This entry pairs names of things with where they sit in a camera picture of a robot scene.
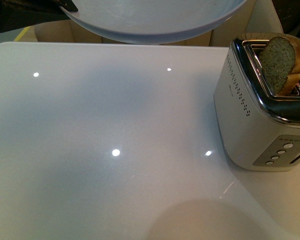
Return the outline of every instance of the toaster slot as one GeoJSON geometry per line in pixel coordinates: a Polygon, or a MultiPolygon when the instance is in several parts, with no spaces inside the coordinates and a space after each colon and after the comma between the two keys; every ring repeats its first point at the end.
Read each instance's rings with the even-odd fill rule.
{"type": "Polygon", "coordinates": [[[275,98],[284,98],[284,99],[289,99],[289,98],[300,98],[300,81],[299,83],[294,87],[293,91],[291,92],[291,94],[287,95],[287,96],[279,96],[279,95],[275,95],[272,91],[270,86],[268,85],[264,75],[263,75],[263,71],[262,71],[262,66],[261,63],[259,61],[259,54],[261,53],[261,51],[264,49],[264,47],[266,46],[268,40],[248,40],[245,41],[244,45],[244,49],[251,61],[251,64],[253,65],[255,72],[258,75],[259,81],[262,85],[262,88],[265,92],[268,93],[268,95],[275,97],[275,98]]]}

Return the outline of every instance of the toaster vent hole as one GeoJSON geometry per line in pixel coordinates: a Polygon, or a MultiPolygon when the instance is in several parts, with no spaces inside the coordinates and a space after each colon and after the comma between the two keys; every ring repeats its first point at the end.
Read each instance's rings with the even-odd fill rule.
{"type": "Polygon", "coordinates": [[[226,61],[227,61],[227,64],[228,64],[228,67],[229,67],[229,70],[230,70],[231,80],[232,80],[234,88],[236,90],[236,95],[238,96],[238,99],[241,102],[241,105],[243,106],[243,110],[246,113],[245,115],[247,117],[249,117],[250,116],[250,110],[248,110],[248,106],[246,104],[245,98],[242,96],[241,89],[240,89],[240,86],[238,84],[236,75],[234,73],[234,69],[233,69],[233,66],[231,64],[229,55],[226,56],[226,61]]]}

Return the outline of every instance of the yellow object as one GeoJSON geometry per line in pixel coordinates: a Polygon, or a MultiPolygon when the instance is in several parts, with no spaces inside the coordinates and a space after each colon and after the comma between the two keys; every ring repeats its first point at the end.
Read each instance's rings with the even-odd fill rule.
{"type": "Polygon", "coordinates": [[[14,42],[18,42],[25,34],[26,32],[29,30],[29,26],[25,27],[18,36],[16,36],[16,38],[13,40],[14,42]]]}

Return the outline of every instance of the white countertop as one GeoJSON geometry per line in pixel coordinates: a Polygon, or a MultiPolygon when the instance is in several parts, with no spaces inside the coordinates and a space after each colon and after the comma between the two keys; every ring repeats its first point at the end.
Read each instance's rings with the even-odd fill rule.
{"type": "Polygon", "coordinates": [[[227,51],[1,44],[0,240],[300,240],[300,165],[223,151],[227,51]]]}

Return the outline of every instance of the glossy surface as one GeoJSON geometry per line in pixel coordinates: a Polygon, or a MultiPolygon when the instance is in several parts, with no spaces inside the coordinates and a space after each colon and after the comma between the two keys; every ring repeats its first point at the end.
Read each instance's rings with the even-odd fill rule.
{"type": "Polygon", "coordinates": [[[113,40],[163,44],[206,33],[230,18],[246,0],[73,0],[67,12],[84,28],[113,40]]]}
{"type": "Polygon", "coordinates": [[[0,239],[300,240],[300,165],[223,151],[227,51],[0,45],[0,239]]]}

